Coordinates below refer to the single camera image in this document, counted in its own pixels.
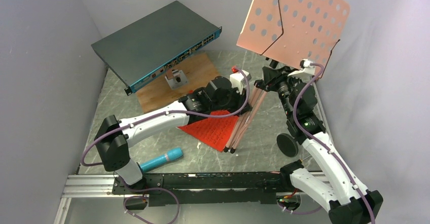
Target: wooden plank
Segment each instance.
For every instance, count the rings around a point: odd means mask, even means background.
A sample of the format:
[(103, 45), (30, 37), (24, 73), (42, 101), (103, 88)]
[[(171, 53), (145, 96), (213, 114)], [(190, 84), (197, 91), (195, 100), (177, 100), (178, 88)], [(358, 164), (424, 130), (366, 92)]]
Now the wooden plank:
[(160, 76), (138, 90), (136, 95), (145, 113), (169, 105), (190, 91), (205, 87), (209, 81), (220, 76), (220, 73), (205, 53), (191, 56), (173, 67), (173, 69), (182, 70), (187, 76), (188, 84), (172, 90), (164, 76)]

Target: black disc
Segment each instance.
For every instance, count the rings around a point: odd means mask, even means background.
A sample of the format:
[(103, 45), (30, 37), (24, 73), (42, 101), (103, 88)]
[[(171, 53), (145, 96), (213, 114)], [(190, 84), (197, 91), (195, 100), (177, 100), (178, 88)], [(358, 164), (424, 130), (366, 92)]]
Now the black disc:
[(299, 153), (299, 146), (296, 140), (288, 134), (280, 134), (276, 138), (279, 149), (287, 157), (295, 157)]

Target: marble tabletop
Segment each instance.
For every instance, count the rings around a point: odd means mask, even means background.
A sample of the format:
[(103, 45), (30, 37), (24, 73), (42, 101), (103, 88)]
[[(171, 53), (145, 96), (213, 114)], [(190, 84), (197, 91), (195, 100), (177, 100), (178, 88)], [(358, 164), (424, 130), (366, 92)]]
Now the marble tabletop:
[[(205, 51), (221, 75), (228, 76), (231, 67), (237, 65), (250, 72), (254, 80), (262, 78), (261, 68), (268, 66), (269, 61), (250, 51)], [(103, 119), (115, 115), (117, 119), (131, 118), (143, 114), (137, 97), (127, 96), (125, 85), (108, 70), (98, 100), (94, 121), (90, 130), (87, 145), (94, 139)], [(277, 93), (266, 96), (253, 122), (245, 133), (239, 148), (234, 154), (218, 152), (184, 133), (177, 128), (153, 135), (130, 148), (130, 156), (138, 163), (165, 154), (168, 150), (181, 147), (184, 157), (152, 170), (158, 173), (182, 172), (243, 172), (243, 171), (278, 171), (280, 167), (306, 158), (309, 153), (300, 147), (294, 158), (286, 157), (276, 145), (279, 133), (288, 133), (286, 117)], [(100, 162), (94, 147), (87, 155), (86, 162)], [(306, 158), (304, 166), (309, 171), (320, 171), (315, 160)], [(81, 167), (80, 174), (105, 174), (103, 166)]]

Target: robotic arm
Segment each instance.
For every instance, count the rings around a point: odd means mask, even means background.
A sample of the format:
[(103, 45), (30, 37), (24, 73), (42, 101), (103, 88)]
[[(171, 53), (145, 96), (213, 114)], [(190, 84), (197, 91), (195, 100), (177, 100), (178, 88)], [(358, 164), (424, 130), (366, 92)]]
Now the robotic arm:
[(315, 90), (310, 85), (311, 82), (307, 85), (302, 81), (303, 78), (314, 75), (315, 66), (309, 60), (303, 60), (301, 66), (301, 70), (287, 66), (280, 69), (264, 67), (264, 78), (256, 81), (256, 86), (278, 93), (292, 136), (288, 142), (290, 147), (295, 147), (294, 144), (298, 143), (307, 150), (321, 167), (331, 186), (310, 174), (300, 160), (281, 168), (282, 185), (307, 193), (329, 213), (333, 224), (369, 223), (372, 219), (370, 211), (376, 216), (383, 198), (378, 191), (371, 192), (354, 175), (335, 149), (323, 123), (313, 113), (317, 104)]
[[(198, 88), (164, 108), (138, 117), (117, 120), (112, 115), (105, 118), (95, 138), (117, 131), (96, 144), (104, 169), (108, 172), (116, 171), (128, 185), (138, 184), (135, 185), (136, 188), (144, 186), (143, 173), (139, 165), (130, 158), (128, 148), (156, 133), (205, 119), (198, 114), (208, 115), (216, 110), (232, 113), (241, 109), (248, 89), (244, 75), (249, 81), (250, 74), (246, 71), (243, 74), (233, 73), (230, 79), (216, 77), (206, 87)], [(249, 110), (251, 107), (246, 103), (239, 114)]]

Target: blue cylinder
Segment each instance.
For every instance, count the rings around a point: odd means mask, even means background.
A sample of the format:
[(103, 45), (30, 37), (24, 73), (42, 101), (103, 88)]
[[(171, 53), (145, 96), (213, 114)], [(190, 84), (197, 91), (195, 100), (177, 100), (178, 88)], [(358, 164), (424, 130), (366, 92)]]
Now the blue cylinder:
[(140, 168), (143, 172), (148, 172), (151, 169), (154, 169), (160, 165), (163, 165), (166, 162), (174, 161), (183, 155), (181, 148), (174, 148), (169, 150), (166, 154), (156, 157), (152, 160), (149, 160), (145, 163), (140, 164)]

